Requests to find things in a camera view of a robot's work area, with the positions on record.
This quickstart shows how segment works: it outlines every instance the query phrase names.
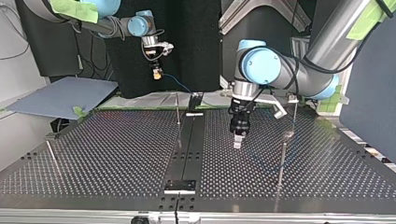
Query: cable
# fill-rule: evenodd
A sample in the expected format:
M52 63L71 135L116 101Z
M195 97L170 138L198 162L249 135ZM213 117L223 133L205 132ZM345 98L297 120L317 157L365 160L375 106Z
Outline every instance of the cable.
M12 27L14 28L14 30L18 33L18 35L19 35L22 39L24 39L24 40L27 42L26 35L23 33L23 31L22 31L22 33L21 33L20 30L18 30L18 28L14 25L14 23L11 21L11 19L9 18L9 16L8 16L8 15L6 14L6 12L3 10L3 8L10 10L10 11L15 15L15 17L17 17L18 20L21 21L21 17L20 17L20 15L18 15L18 12L17 12L13 7L10 7L10 6L6 5L6 4L0 5L0 8L2 9L3 15L6 17L6 19L8 20L8 22L12 25Z
M176 77L174 77L172 75L168 75L168 74L163 74L163 76L164 77L171 77L179 86L183 87L184 90L186 90L189 93L192 93L192 91L189 88L187 88L185 85L183 85L181 82L179 82ZM212 107L216 107L215 105L212 105L212 104L204 101L204 99L202 100L202 102L204 102L206 105L209 105L209 106L212 106Z
M107 81L109 81L109 80L110 80L110 78L111 78L111 76L113 76L113 74L114 74L114 70L113 70L113 71L111 71L111 73L110 73L110 76L108 76L108 78L107 78Z
M104 76L103 80L105 80L105 79L106 79L106 77L107 77L107 73L108 73L108 71L109 71L109 69L110 69L111 65L112 65L112 63L110 63L110 64L107 66L107 69L106 69L106 71L105 71L105 76Z
M6 57L6 58L0 58L0 60L3 61L3 60L18 58L18 57L22 56L23 54L25 54L27 52L27 50L29 49L29 47L30 47L30 45L27 44L26 49L23 52L13 55L13 56Z
M6 14L6 12L3 10L3 8L10 10L19 20L21 20L21 18L20 18L20 16L18 15L18 12L17 12L14 8L12 8L12 7L10 7L10 6L6 5L6 4L0 4L0 8L1 8L1 11L3 12L3 15L6 17L6 19L8 20L8 22L12 25L12 28L13 28L13 29L17 32L17 34L18 34L24 41L26 41L26 43L27 43L26 49L25 49L23 52L18 53L18 54L13 55L13 56L5 57L5 58L0 58L0 61L18 58L18 57L22 56L23 54L25 54L25 53L28 51L28 49L30 48L30 44L27 42L26 36L18 30L18 28L14 25L14 23L11 21L11 19L9 18L9 16L8 16L8 15Z
M157 57L155 57L153 59L150 59L148 57L148 55L146 54L146 52L145 52L145 46L144 46L143 42L141 44L141 49L142 49L143 56L145 56L146 60L148 60L149 62L153 62L153 61L159 60L163 56L163 52L161 52L161 54L159 56L157 56Z
M337 73L342 73L342 72L344 72L345 70L347 70L347 69L350 67L350 65L352 65L352 64L356 61L356 59L358 58L359 54L361 53L361 50L363 49L364 45L366 44L367 40L370 38L371 34L372 34L373 31L376 29L376 27L378 27L379 24L380 24L380 23L377 23L377 24L373 27L373 29L369 32L369 34L367 34L367 36L364 37L363 41L361 42L361 44L358 46L358 49L356 50L355 56L354 56L354 57L352 58L352 60L351 60L346 66L344 66L343 68L336 69L336 70L329 70L329 69L325 69L325 68L323 68L323 67L320 67L320 66L318 66L318 65L316 65L316 64L314 64L314 63L312 63L312 62L309 61L309 59L307 59L306 57L304 57L304 60L301 60L301 59L299 59L299 58L297 58L297 57L295 57L295 56L292 56L292 57L293 57L295 60L297 60L299 63L302 63L303 65L305 65L305 66L307 66L307 67L309 67L309 68L311 68L311 69L313 69L313 70L315 70L315 71L317 71L317 72L320 72L320 73L324 73L324 74L337 74Z
M174 77L172 75L168 75L168 74L163 74L163 76L164 77L171 77L177 83L177 85L179 85L182 88L184 88L184 90L186 90L187 92L192 93L192 91L189 88L187 88L185 85L183 85L181 82L179 82L176 77Z
M99 70L99 71L105 71L105 70L107 69L107 67L108 67L108 55L107 55L106 45L105 45L106 66L105 66L104 68L100 68L100 67L98 67L98 66L95 64L95 62L93 61L93 40L94 40L93 35L91 35L91 49L90 49L90 60L91 60L91 63L92 63L92 65L93 65L93 67L95 67L97 70Z
M120 33L121 33L120 38L121 38L121 40L124 41L125 37L126 37L126 31L123 29L120 19L117 17L114 17L114 16L108 16L106 18L111 21L111 23L113 25L113 31L109 35L101 34L101 36L104 38L111 38L117 33L117 31L120 31Z

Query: black backdrop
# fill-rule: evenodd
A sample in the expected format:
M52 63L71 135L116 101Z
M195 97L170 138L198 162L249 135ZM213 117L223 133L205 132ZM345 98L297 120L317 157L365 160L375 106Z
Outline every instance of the black backdrop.
M215 91L219 88L220 0L139 0L122 1L116 16L132 17L136 11L150 9L157 29L164 29L161 40L175 45L163 58L165 74L178 78L191 91ZM153 91L180 90L170 77L154 80L142 55L140 38L106 40L113 68L125 98Z

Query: metal base plate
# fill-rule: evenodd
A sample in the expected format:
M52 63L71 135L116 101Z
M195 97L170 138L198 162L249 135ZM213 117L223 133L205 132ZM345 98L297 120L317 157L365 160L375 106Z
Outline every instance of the metal base plate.
M176 111L97 112L51 143L57 160L42 146L0 173L0 207L396 214L396 174L311 109L295 123L255 111L241 149L230 118L206 110L180 130ZM196 193L165 195L168 180Z

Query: robotic arm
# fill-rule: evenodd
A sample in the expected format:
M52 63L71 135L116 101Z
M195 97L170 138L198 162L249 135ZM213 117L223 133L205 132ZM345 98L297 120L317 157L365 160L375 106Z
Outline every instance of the robotic arm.
M163 76L162 56L167 56L172 52L174 46L167 42L160 42L159 35L164 30L157 30L154 17L150 10L136 12L132 18L118 19L113 15L120 8L120 0L81 0L81 2L94 3L99 13L99 21L91 23L78 21L63 14L54 13L50 5L50 0L24 0L37 16L47 21L69 22L78 25L80 28L98 33L104 38L136 36L142 41L142 52L149 61L154 79L161 79Z
M233 115L230 131L234 134L234 148L240 148L249 133L249 116L256 102L274 105L276 119L287 114L271 95L261 95L260 85L271 85L318 100L334 94L339 82L337 73L343 70L340 67L360 43L348 39L347 35L369 2L342 1L303 60L282 55L267 47L264 41L242 40L239 43L229 109Z

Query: blue joint cap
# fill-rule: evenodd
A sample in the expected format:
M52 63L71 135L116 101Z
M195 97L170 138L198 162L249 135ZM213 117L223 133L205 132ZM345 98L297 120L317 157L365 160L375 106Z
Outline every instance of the blue joint cap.
M99 18L112 16L120 9L121 0L79 0L82 3L94 3L98 9Z
M266 46L266 45L267 44L265 43L265 41L262 41L262 40L243 39L243 40L239 41L238 50L251 49L251 48L254 48L254 47Z
M338 75L334 75L332 77L332 82L329 84L329 86L326 87L323 91L320 93L310 96L309 98L315 99L315 100L324 100L329 97L331 97L335 93L335 89L337 88L338 84L340 81L340 77Z
M149 33L149 21L141 16L134 16L128 22L128 31L134 36L144 36Z
M247 80L260 85L277 79L281 67L279 56L270 49L254 49L242 59L242 72Z

